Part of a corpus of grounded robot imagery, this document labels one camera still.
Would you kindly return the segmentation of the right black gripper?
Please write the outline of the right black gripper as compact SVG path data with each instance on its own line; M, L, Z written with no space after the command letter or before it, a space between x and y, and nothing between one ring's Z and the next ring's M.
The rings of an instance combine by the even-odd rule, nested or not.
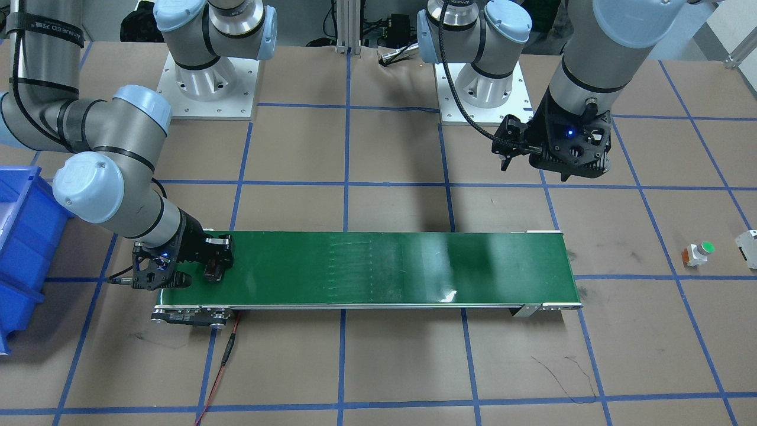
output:
M198 262L201 245L205 243L208 253L233 251L232 234L206 234L200 223L184 211L179 211L179 226L175 234L161 246L147 246L141 240L132 249L131 277L133 289L188 288L192 278L187 273L178 272L176 267L182 262ZM203 270L203 278L208 282L219 282L224 273L232 267L232 259L210 259Z

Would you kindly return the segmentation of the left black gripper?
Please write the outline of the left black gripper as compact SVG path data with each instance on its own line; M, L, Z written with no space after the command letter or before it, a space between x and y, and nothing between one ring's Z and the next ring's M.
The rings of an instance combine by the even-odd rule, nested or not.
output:
M573 175L594 179L609 171L611 112L600 112L595 97L579 106L579 113L573 114L552 95L544 95L528 123L528 143L541 147L540 153L528 156L530 166L560 173L562 181Z

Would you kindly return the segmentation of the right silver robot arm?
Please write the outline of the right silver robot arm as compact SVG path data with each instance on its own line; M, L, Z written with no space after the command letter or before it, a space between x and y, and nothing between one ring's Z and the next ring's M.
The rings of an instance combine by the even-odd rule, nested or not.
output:
M152 89L126 85L110 101L79 96L85 35L79 1L11 1L12 47L2 94L2 144L70 153L53 195L73 215L135 241L134 289L187 288L183 262L218 282L233 267L232 237L212 237L198 220L152 187L172 108ZM153 17L178 68L182 92L215 99L234 83L231 57L268 60L277 11L262 1L157 1Z

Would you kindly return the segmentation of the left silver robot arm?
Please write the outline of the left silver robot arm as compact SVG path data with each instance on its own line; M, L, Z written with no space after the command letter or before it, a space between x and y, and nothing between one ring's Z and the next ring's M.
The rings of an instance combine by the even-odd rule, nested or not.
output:
M561 175L608 172L612 107L654 47L670 32L683 1L567 1L573 32L532 119L506 114L495 133L464 105L506 102L513 71L533 30L518 1L430 1L417 14L421 59L440 64L463 118L491 142L507 170L514 157Z

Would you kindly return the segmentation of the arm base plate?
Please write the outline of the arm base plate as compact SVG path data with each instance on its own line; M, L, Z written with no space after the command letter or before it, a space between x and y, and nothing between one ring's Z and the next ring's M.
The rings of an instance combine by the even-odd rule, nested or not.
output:
M251 121L261 62L222 57L205 70L179 67L168 54L156 91L174 120Z
M513 73L502 80L478 75L470 64L449 64L448 67L466 114L478 125L496 127L508 114L523 123L532 119L532 103L519 62L516 62ZM467 125L452 98L443 65L435 64L434 68L441 124Z

